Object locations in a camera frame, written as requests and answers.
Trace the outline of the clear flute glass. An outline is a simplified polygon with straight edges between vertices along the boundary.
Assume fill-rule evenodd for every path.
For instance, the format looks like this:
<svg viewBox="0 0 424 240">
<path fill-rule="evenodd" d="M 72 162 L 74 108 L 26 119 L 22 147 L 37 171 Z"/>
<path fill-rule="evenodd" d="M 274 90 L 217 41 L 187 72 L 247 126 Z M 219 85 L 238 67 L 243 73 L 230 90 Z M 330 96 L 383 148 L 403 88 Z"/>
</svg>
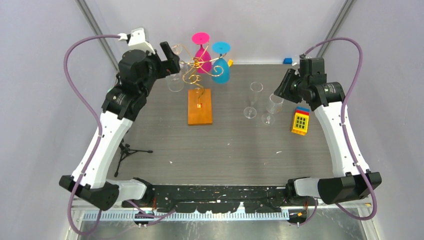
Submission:
<svg viewBox="0 0 424 240">
<path fill-rule="evenodd" d="M 249 85 L 248 91 L 248 106 L 243 110 L 243 115 L 247 119 L 253 119 L 257 115 L 255 104 L 261 96 L 263 85 L 260 82 L 254 81 Z"/>
</svg>

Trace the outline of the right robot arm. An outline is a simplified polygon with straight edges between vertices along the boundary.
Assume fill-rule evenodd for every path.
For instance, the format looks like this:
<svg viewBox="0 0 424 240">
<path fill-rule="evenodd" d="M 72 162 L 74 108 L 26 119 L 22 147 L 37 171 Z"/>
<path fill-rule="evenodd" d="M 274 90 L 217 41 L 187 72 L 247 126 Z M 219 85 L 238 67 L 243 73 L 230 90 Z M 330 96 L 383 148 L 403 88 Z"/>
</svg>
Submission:
<svg viewBox="0 0 424 240">
<path fill-rule="evenodd" d="M 359 150 L 347 112 L 345 93 L 338 82 L 328 82 L 323 58 L 300 59 L 298 69 L 290 68 L 274 94 L 284 100 L 305 101 L 323 130 L 332 162 L 332 178 L 301 177 L 286 184 L 285 198 L 299 205 L 305 197 L 339 204 L 371 197 L 382 183 L 379 172 L 372 172 Z"/>
</svg>

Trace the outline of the clear ribbed wine glass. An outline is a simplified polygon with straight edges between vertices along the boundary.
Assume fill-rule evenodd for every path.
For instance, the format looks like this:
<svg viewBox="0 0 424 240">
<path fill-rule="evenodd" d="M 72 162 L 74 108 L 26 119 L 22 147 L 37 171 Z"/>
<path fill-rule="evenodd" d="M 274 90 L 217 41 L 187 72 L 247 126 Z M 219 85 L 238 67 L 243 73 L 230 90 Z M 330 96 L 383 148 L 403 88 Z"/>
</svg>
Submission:
<svg viewBox="0 0 424 240">
<path fill-rule="evenodd" d="M 279 113 L 282 110 L 283 103 L 283 98 L 272 93 L 269 96 L 268 102 L 266 104 L 266 113 L 261 116 L 262 123 L 267 126 L 274 124 L 274 122 L 276 121 L 275 114 Z"/>
</svg>

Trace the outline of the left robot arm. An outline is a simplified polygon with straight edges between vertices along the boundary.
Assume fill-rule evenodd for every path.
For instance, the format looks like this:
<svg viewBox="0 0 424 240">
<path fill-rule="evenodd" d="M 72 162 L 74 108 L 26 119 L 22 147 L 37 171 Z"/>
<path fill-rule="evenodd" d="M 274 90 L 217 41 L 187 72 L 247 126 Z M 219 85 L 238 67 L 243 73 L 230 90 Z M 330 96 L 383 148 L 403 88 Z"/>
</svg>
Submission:
<svg viewBox="0 0 424 240">
<path fill-rule="evenodd" d="M 115 152 L 125 134 L 147 103 L 154 83 L 179 73 L 180 58 L 169 43 L 160 47 L 166 56 L 161 60 L 156 50 L 131 49 L 118 63 L 119 84 L 110 90 L 101 106 L 102 112 L 95 136 L 78 167 L 70 175 L 63 175 L 59 185 L 102 211 L 115 202 L 135 200 L 141 207 L 153 202 L 148 183 L 140 178 L 108 180 L 107 173 Z"/>
</svg>

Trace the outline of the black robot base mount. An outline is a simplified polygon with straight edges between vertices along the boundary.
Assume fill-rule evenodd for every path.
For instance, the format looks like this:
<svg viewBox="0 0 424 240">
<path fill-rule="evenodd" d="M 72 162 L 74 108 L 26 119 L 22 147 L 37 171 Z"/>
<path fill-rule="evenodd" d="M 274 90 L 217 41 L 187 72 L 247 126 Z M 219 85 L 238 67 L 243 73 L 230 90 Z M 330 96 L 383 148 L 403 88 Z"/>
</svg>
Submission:
<svg viewBox="0 0 424 240">
<path fill-rule="evenodd" d="M 301 226 L 318 205 L 317 199 L 294 197 L 284 186 L 169 184 L 150 184 L 143 198 L 121 204 L 136 209 L 134 222 L 146 227 L 176 220 L 285 220 Z"/>
</svg>

